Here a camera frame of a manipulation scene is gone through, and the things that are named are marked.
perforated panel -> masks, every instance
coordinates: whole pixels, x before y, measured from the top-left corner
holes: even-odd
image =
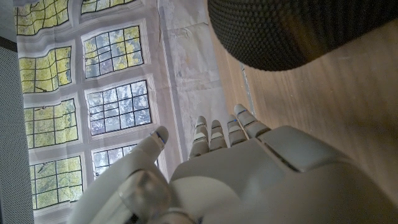
[[[2,223],[34,223],[17,53],[0,47]]]

wooden surface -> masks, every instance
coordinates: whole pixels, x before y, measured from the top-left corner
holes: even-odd
[[[239,63],[211,31],[228,111],[249,108]],[[398,20],[294,70],[245,69],[258,119],[331,144],[398,203]]]

black mesh object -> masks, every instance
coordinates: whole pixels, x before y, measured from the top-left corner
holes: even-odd
[[[208,0],[214,31],[242,63],[304,65],[398,17],[397,0]]]

